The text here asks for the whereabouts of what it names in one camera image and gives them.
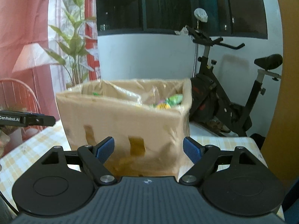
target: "bike handlebar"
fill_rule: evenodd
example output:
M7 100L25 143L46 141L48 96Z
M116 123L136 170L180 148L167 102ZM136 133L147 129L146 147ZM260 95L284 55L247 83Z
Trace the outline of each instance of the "bike handlebar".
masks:
M189 31L189 35L192 35L194 37L193 42L196 43L196 44L201 44L201 45L204 45L204 46L220 45L220 46L227 47L227 48L234 49L234 50L241 49L245 46L244 43L242 43L238 46L232 46L232 45L229 45L229 44L221 43L223 41L222 37L219 37L215 40L212 40L207 34L205 34L202 31L196 31L195 29L193 29L189 26L186 26L186 28Z
M224 46L224 47L228 47L228 48L230 48L230 49L241 49L241 48L243 48L243 47L245 46L244 43L242 43L242 44L240 44L240 45L238 45L238 46L232 46L232 45L225 44L225 43L219 43L219 44L217 44L217 45L221 45L221 46Z

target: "checkered tablecloth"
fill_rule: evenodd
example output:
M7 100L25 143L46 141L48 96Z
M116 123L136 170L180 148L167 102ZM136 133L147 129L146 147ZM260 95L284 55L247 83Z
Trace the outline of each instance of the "checkered tablecloth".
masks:
M251 138L191 137L202 145L212 144L218 146L221 150L234 150L236 146L244 146L266 165L261 152ZM11 194L14 182L50 148L56 145L62 146L66 151L71 150L61 121L58 121L54 127L46 128L0 159L2 165L0 190L14 207L16 205ZM69 165L69 167L79 170L77 166ZM190 161L182 164L180 175L186 173L191 167ZM219 166L218 170L226 167L228 166ZM278 216L283 218L282 208L280 208Z

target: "green snack bag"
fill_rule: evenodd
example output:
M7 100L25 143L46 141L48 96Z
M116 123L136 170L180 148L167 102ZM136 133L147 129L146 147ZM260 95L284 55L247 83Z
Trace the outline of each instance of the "green snack bag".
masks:
M166 99L166 103L171 107L179 105L183 100L183 94L175 94L170 98Z

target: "white wall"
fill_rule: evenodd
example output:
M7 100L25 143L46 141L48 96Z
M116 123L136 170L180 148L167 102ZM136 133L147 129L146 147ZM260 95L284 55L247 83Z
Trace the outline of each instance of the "white wall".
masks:
M282 26L277 0L264 0L268 39L225 37L232 45L245 43L234 51L215 46L210 60L218 63L214 73L232 102L244 105L257 76L254 59L274 53L283 54ZM188 36L129 34L98 37L102 78L189 78L192 74L195 45ZM282 67L274 70L281 73ZM266 135L273 117L280 82L266 77L264 96L259 96L251 113L252 128L247 132Z

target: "window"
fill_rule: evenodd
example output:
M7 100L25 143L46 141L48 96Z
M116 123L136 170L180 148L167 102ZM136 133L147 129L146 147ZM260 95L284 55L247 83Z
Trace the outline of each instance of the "window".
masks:
M172 33L197 26L193 15L203 8L211 36L267 38L263 0L97 0L98 34Z

